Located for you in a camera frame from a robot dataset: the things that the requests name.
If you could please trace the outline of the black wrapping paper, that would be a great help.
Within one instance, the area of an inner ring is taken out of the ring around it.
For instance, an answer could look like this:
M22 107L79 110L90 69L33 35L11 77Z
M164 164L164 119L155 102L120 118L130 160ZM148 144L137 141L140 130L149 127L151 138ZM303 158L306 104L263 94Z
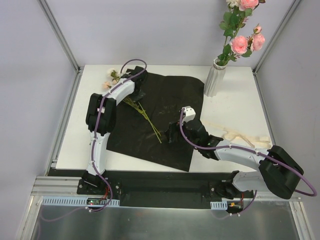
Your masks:
M106 149L188 172L193 147L183 138L168 142L165 131L180 118L180 110L190 106L199 118L204 98L204 83L191 76L163 76L148 73L141 90L140 104L149 117L146 120L126 103L117 106L115 128Z

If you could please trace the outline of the cream printed ribbon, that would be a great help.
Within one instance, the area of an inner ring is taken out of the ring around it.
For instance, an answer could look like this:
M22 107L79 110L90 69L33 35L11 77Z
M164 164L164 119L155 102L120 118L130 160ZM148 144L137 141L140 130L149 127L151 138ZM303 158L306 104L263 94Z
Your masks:
M269 136L251 136L248 134L241 133L237 130L231 129L229 127L225 127L223 125L210 122L208 120L204 120L203 123L207 126L213 127L216 130L224 132L224 134L220 134L219 136L231 142L235 139L241 139L252 148L261 146L265 149L270 149L273 145Z

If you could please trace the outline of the pink white flower bouquet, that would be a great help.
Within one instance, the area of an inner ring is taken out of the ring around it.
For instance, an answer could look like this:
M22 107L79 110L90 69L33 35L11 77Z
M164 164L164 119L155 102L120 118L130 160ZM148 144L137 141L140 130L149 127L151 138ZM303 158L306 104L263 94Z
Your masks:
M120 77L122 75L120 73L118 73L114 68L110 68L107 71L106 74L106 81L102 84L102 90L103 91L107 91L110 90L113 86L115 86L119 81L120 81ZM140 104L140 102L134 102L132 98L130 97L126 97L123 102L129 106L131 106L133 109L135 109L139 114L141 114L144 119L149 123L149 125L151 126L153 132L155 133L155 136L157 137L159 143L162 143L161 140L161 133L157 130L157 128L154 126L154 124L151 122L150 118L148 117L145 109L143 108L143 106Z

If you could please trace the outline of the pink rose stem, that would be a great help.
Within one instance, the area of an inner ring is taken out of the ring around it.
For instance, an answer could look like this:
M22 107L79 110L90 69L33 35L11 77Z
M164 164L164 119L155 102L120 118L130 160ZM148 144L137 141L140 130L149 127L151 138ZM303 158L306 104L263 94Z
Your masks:
M248 58L253 52L260 51L265 44L262 34L263 28L258 24L250 36L235 36L223 47L222 53L217 57L217 66L226 66L230 61L236 62L240 58Z
M230 61L236 62L239 58L248 58L253 52L260 51L265 44L262 27L257 24L249 36L239 35L249 17L259 5L265 4L264 0L227 0L227 8L219 27L225 37L223 50L217 56L216 64L226 66Z

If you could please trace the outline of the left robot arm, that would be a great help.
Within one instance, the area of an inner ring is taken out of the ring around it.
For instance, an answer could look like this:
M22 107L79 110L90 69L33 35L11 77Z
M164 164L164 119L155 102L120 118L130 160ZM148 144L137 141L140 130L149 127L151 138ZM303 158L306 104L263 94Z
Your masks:
M141 86L148 75L146 67L136 66L120 74L119 81L104 95L93 93L90 96L85 123L90 132L90 159L82 176L83 185L99 195L105 191L106 147L111 132L116 126L117 106L126 97L140 100L144 94Z

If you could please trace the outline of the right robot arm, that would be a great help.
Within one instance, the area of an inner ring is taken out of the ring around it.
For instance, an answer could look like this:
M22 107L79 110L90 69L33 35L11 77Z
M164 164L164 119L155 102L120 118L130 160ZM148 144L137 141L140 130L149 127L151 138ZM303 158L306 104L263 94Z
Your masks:
M280 146L270 149L244 147L209 134L199 119L180 124L169 124L165 136L169 143L185 141L207 159L229 161L253 169L252 172L234 171L233 178L219 187L226 198L237 197L248 190L266 191L282 199L292 197L304 171Z

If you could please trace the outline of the white ribbed vase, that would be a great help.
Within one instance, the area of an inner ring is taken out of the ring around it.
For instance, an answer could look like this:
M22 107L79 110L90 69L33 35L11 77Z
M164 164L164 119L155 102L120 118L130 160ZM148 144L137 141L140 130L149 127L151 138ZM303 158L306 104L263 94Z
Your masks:
M214 59L213 65L211 66L204 83L203 93L207 97L214 97L217 95L226 74L226 66L218 65L219 62L220 60L218 58Z

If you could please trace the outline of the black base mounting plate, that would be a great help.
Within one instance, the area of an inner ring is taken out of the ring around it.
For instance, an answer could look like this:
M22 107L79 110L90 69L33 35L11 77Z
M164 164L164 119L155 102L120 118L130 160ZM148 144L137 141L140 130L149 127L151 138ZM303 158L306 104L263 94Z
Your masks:
M189 173L152 171L105 171L102 177L84 172L77 194L103 195L106 189L122 207L209 209L211 202L233 199L250 190L262 191L255 180L244 189L233 186L237 171L232 173Z

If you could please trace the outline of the front aluminium rail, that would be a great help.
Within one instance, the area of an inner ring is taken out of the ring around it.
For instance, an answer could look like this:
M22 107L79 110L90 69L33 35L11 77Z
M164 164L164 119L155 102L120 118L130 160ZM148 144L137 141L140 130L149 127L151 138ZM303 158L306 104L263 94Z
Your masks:
M31 196L64 196L64 197L94 197L95 195L77 194L79 177L59 177L59 176L37 176L31 190ZM282 199L271 192L257 192L256 199L259 201L287 201L301 202L303 199L294 193L291 199Z

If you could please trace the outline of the right aluminium frame post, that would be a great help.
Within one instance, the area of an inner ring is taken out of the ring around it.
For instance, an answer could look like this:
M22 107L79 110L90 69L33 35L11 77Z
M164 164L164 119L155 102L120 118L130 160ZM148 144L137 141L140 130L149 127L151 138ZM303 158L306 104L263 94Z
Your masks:
M297 8L300 6L302 0L294 0L288 10L286 11L285 15L283 16L282 20L280 21L278 27L276 28L274 34L272 35L270 42L267 44L263 54L259 58L256 66L252 70L252 74L254 76L257 75L261 67L263 66L265 60L267 59L268 55L271 53L276 41L279 39L281 33L284 31L285 27L288 25L289 21L293 17L294 13L296 12Z

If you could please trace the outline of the aluminium frame post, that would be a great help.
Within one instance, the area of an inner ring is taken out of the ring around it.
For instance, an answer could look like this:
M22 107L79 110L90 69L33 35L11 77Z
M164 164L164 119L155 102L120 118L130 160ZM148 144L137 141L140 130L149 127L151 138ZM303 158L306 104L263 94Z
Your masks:
M72 53L72 50L46 0L37 0L41 10L43 11L51 29L53 30L60 46L62 47L62 50L64 51L68 61L70 62L72 68L75 70L76 73L78 73L81 69L79 66L74 54Z
M267 44L263 54L259 58L256 66L252 70L252 74L254 76L257 75L261 67L263 66L265 60L267 59L268 55L271 53L276 41L279 39L281 33L284 31L285 27L288 25L289 21L293 17L294 13L296 12L297 8L300 6L302 0L294 0L288 10L286 11L285 15L283 16L282 20L280 21L278 27L276 28L274 34L272 35L270 42Z

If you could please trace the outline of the left aluminium frame post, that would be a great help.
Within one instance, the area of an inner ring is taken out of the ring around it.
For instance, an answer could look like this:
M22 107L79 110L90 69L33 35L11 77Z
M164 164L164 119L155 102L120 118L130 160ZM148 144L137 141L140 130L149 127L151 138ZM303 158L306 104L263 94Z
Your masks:
M76 73L78 73L81 69L79 66L74 54L72 53L72 50L46 0L37 0L41 10L43 11L51 29L53 30L60 46L62 47L62 50L64 51L68 61L70 62L72 68L75 70Z

